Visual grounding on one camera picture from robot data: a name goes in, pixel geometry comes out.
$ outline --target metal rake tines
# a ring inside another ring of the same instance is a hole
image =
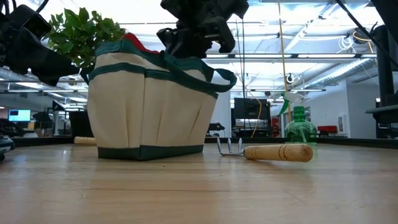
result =
[[[243,156],[243,152],[242,152],[242,139],[239,139],[238,142],[238,152],[233,152],[232,151],[232,144],[231,144],[231,139],[228,138],[228,152],[229,153],[223,153],[223,150],[221,148],[221,143],[220,143],[220,138],[217,138],[217,147],[218,147],[218,152],[222,155],[222,156]]]

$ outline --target bag handle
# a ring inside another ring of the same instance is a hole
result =
[[[182,80],[188,82],[189,84],[191,84],[197,88],[201,88],[201,89],[204,89],[207,91],[214,91],[217,93],[225,93],[225,92],[229,91],[230,89],[232,89],[232,87],[234,87],[236,84],[237,78],[236,78],[235,74],[226,69],[222,69],[222,68],[214,69],[213,68],[213,72],[217,71],[223,79],[229,81],[229,84],[227,84],[227,85],[214,84],[214,83],[199,80],[197,78],[194,78],[194,77],[188,75],[186,72],[181,70],[178,66],[176,66],[176,64],[174,64],[175,58],[173,56],[171,56],[165,52],[163,53],[163,55],[164,55],[164,59],[167,64],[167,68],[171,73],[176,74],[178,76],[178,78],[181,78]]]

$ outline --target desk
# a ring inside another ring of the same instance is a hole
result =
[[[318,145],[308,164],[203,154],[149,162],[95,147],[20,147],[0,163],[0,222],[382,223],[398,217],[398,150]]]

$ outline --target monitor screen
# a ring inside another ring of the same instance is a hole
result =
[[[30,121],[30,110],[9,110],[9,121]]]

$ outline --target wooden handle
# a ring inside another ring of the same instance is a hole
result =
[[[308,162],[312,159],[312,148],[307,144],[280,144],[249,146],[243,151],[248,159],[270,161]]]
[[[75,137],[74,142],[75,142],[75,144],[84,144],[87,146],[96,146],[97,145],[95,138],[88,138],[88,137]]]

